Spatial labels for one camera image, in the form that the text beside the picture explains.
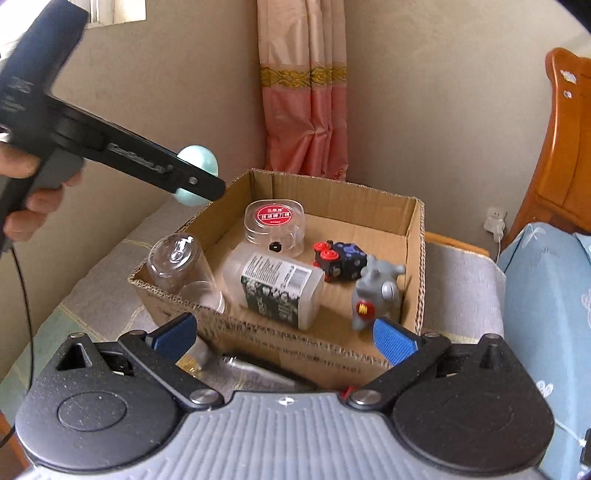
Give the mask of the person left hand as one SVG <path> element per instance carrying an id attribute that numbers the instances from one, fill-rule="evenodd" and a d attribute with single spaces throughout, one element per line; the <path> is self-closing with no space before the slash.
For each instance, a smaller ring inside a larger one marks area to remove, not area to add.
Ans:
<path id="1" fill-rule="evenodd" d="M 18 148 L 1 144 L 1 174 L 25 179 L 37 172 L 40 159 Z M 80 183 L 82 171 L 76 172 L 55 189 L 39 189 L 31 193 L 24 207 L 11 213 L 5 220 L 3 232 L 12 242 L 26 242 L 41 228 L 47 217 L 58 210 L 64 197 L 64 189 Z"/>

